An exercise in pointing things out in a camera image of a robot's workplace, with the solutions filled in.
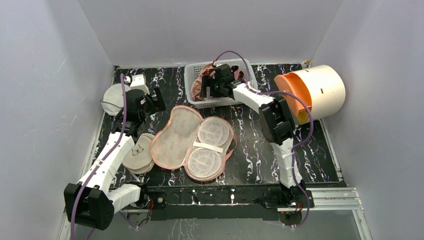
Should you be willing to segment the peach patterned mesh laundry bag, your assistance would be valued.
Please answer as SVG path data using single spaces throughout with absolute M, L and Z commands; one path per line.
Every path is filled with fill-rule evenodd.
M 210 182 L 225 171 L 236 145 L 237 136 L 228 121 L 204 118 L 192 107 L 177 105 L 152 140 L 150 154 L 163 169 L 184 168 L 192 180 Z

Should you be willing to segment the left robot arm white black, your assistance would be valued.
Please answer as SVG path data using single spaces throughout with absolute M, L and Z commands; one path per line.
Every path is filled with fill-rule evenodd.
M 114 215 L 133 204 L 144 208 L 149 203 L 147 186 L 135 180 L 111 190 L 110 185 L 125 156 L 135 146 L 147 117 L 166 110 L 161 90 L 155 96 L 141 89 L 125 93 L 123 109 L 112 124 L 107 143 L 87 173 L 64 189 L 65 210 L 71 227 L 82 225 L 105 230 Z

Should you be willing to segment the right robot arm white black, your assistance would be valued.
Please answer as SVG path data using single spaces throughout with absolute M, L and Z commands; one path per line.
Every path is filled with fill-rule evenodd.
M 208 64 L 201 74 L 200 96 L 205 98 L 229 97 L 241 102 L 259 115 L 261 131 L 271 144 L 279 169 L 280 191 L 263 194 L 261 204 L 266 208 L 295 208 L 304 206 L 302 199 L 307 197 L 305 182 L 299 174 L 295 159 L 294 130 L 296 127 L 289 104 L 284 96 L 298 102 L 301 99 L 292 93 L 276 91 L 260 92 L 243 80 L 244 74 L 236 75 L 239 67 L 228 64 Z

